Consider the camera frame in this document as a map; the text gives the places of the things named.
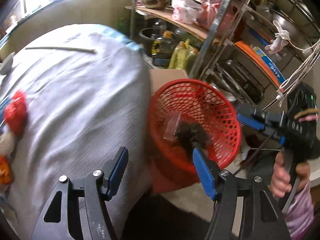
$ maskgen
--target metal pot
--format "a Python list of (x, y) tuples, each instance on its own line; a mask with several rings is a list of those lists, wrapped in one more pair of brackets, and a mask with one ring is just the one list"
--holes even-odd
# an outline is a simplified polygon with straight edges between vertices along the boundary
[[(288, 31), (290, 33), (290, 40), (295, 46), (300, 49), (307, 49), (311, 46), (304, 34), (288, 18), (275, 10), (271, 10), (271, 14), (271, 22), (276, 20), (284, 30)], [(297, 54), (303, 59), (306, 59), (311, 53), (311, 49), (305, 52), (297, 51)]]
[(142, 4), (148, 9), (164, 10), (170, 0), (142, 0)]

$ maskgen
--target finger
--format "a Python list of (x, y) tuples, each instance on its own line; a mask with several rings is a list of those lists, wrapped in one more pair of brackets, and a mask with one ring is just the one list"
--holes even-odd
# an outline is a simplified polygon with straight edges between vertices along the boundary
[(309, 182), (309, 179), (303, 179), (300, 181), (298, 188), (297, 188), (297, 192), (300, 192), (304, 189), (304, 187), (307, 185), (307, 183)]
[(296, 167), (297, 175), (301, 178), (308, 179), (310, 177), (310, 165), (309, 163), (299, 163)]
[(272, 186), (271, 186), (271, 192), (274, 197), (279, 197), (279, 198), (283, 198), (285, 194), (284, 191), (278, 190), (277, 188), (273, 188)]
[(291, 191), (291, 185), (290, 183), (284, 183), (283, 181), (276, 179), (276, 178), (272, 178), (271, 180), (271, 185), (283, 192), (290, 192)]
[(273, 165), (273, 176), (286, 184), (290, 182), (289, 173), (285, 171), (284, 167), (280, 166), (277, 163)]
[(276, 163), (278, 163), (280, 166), (283, 166), (283, 165), (284, 165), (284, 158), (283, 158), (282, 152), (278, 152), (275, 161), (276, 161)]

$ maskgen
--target gray fabric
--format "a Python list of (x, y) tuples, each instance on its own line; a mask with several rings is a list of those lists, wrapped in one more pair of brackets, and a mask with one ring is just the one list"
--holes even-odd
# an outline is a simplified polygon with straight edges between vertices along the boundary
[[(118, 194), (107, 203), (120, 236), (128, 212), (150, 186), (143, 151), (148, 68), (138, 51), (86, 25), (59, 28), (29, 45), (96, 49), (97, 54), (22, 50), (3, 80), (1, 98), (17, 89), (27, 95), (28, 124), (14, 154), (8, 196), (19, 221), (15, 229), (22, 240), (30, 239), (60, 175), (84, 177), (125, 146), (129, 163)], [(80, 206), (84, 239), (90, 239), (83, 200)]]

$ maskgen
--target red plastic basket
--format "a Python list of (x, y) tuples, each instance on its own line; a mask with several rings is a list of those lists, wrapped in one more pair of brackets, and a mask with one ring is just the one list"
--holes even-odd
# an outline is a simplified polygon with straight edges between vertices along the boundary
[(170, 111), (182, 112), (185, 118), (202, 125), (212, 142), (206, 149), (208, 158), (221, 169), (234, 160), (240, 148), (241, 128), (233, 106), (207, 83), (175, 80), (155, 93), (149, 108), (150, 133), (161, 153), (156, 164), (168, 179), (183, 182), (184, 186), (198, 181), (196, 169), (185, 150), (163, 138), (165, 119)]

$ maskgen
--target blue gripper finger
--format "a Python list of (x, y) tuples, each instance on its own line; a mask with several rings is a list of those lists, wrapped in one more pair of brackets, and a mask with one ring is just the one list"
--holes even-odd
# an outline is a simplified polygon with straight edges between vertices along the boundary
[(237, 119), (239, 122), (245, 123), (246, 125), (252, 127), (253, 129), (260, 131), (260, 130), (264, 130), (265, 129), (265, 125), (261, 122), (258, 122), (252, 118), (246, 117), (242, 114), (238, 114), (237, 115)]
[(111, 199), (114, 195), (117, 194), (125, 168), (127, 167), (129, 160), (128, 149), (121, 147), (118, 152), (121, 152), (120, 155), (116, 155), (118, 160), (109, 176), (108, 179), (108, 191), (107, 196)]
[(202, 156), (202, 155), (204, 155), (204, 152), (200, 153), (200, 151), (197, 148), (194, 149), (193, 156), (192, 156), (193, 164), (196, 168), (196, 171), (202, 183), (204, 192), (212, 200), (214, 200), (215, 197), (217, 196), (217, 192), (214, 188), (214, 177), (212, 176), (210, 169), (208, 168), (207, 164), (204, 161), (204, 158), (206, 158), (206, 156)]

